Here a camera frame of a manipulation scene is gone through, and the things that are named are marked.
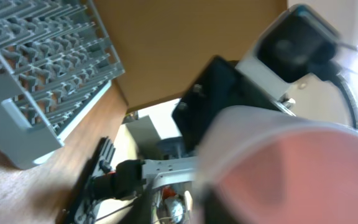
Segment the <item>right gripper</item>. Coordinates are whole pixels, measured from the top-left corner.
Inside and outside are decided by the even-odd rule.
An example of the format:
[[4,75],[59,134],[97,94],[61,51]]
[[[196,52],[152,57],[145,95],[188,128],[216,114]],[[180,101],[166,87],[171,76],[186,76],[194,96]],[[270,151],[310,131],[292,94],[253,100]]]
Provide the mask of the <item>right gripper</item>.
[[224,108],[252,106],[294,115],[237,71],[234,65],[234,60],[227,61],[218,55],[213,57],[173,110],[172,118],[187,153],[195,150],[213,119]]

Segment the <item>pink plastic cup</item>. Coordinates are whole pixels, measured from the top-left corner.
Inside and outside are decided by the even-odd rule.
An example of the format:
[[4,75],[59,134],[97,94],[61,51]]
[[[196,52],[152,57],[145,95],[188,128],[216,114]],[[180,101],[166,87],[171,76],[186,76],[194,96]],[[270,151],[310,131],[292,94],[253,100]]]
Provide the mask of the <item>pink plastic cup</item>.
[[198,148],[192,223],[358,223],[358,131],[232,106]]

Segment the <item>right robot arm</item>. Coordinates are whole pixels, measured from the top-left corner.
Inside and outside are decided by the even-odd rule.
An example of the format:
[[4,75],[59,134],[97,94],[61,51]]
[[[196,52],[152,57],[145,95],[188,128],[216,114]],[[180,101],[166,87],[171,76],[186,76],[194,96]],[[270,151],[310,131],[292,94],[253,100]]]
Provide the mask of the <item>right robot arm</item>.
[[175,149],[177,158],[170,160],[136,159],[111,162],[116,151],[112,141],[101,138],[94,156],[83,171],[81,190],[68,209],[64,223],[96,223],[99,204],[107,199],[128,200],[136,209],[147,204],[152,187],[187,182],[187,164],[194,161],[195,150],[214,117],[230,106],[253,106],[290,114],[282,102],[271,100],[249,78],[234,67],[235,61],[220,56],[212,58],[173,110],[172,118],[181,133],[178,138],[161,140],[161,149]]

